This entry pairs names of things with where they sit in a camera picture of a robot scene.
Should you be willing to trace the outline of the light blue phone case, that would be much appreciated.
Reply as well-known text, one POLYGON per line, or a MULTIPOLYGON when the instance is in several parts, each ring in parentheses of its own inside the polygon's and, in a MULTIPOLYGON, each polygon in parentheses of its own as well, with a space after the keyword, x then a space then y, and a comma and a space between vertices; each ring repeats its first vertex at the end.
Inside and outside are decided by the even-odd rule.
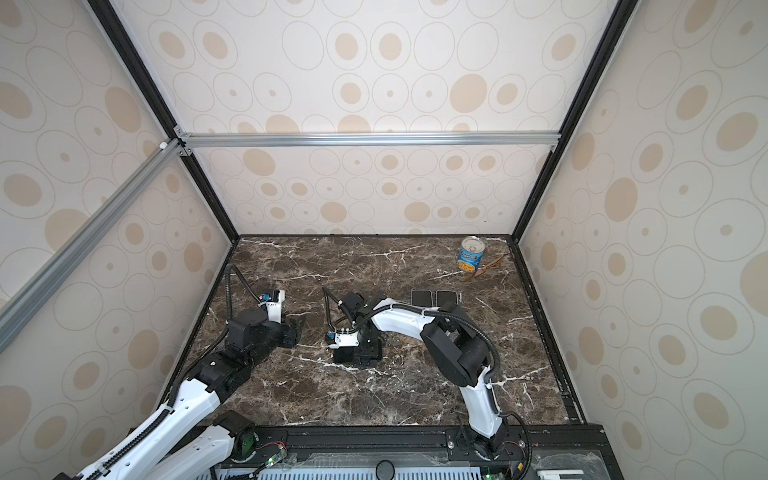
POLYGON ((411 304, 421 308, 433 307, 433 296, 430 290, 414 289, 411 291, 411 304))

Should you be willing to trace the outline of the light blue cased phone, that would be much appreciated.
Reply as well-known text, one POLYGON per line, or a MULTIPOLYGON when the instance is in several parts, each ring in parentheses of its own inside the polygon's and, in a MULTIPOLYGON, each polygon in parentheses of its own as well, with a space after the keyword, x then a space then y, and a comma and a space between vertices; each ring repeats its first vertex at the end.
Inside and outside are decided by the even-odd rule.
POLYGON ((445 307, 448 304, 458 305, 460 303, 459 294, 456 291, 438 290, 435 293, 435 303, 438 307, 445 307))

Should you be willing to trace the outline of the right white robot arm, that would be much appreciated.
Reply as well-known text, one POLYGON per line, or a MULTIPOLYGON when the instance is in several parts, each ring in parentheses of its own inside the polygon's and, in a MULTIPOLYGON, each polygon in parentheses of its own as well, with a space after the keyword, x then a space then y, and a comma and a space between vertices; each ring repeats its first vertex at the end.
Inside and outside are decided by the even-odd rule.
POLYGON ((349 293, 338 299, 325 294, 329 332, 326 342, 336 364, 376 366, 384 353, 384 335, 394 333, 421 341, 441 374, 459 387, 469 426, 491 440, 503 415, 491 380, 500 367, 498 349, 456 304, 426 307, 392 298, 365 299, 349 293))

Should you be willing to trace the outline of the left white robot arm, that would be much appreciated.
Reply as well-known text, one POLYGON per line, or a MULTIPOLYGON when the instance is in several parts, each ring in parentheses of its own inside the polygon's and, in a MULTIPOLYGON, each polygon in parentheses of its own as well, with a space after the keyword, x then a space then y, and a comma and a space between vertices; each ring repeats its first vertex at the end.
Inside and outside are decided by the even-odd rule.
POLYGON ((231 397, 278 348, 300 343, 304 315, 272 321, 262 307, 228 320, 202 357, 176 382, 168 399, 106 454, 84 467, 76 479, 193 479, 232 456, 255 454, 250 421, 214 423, 184 446, 179 442, 231 397))

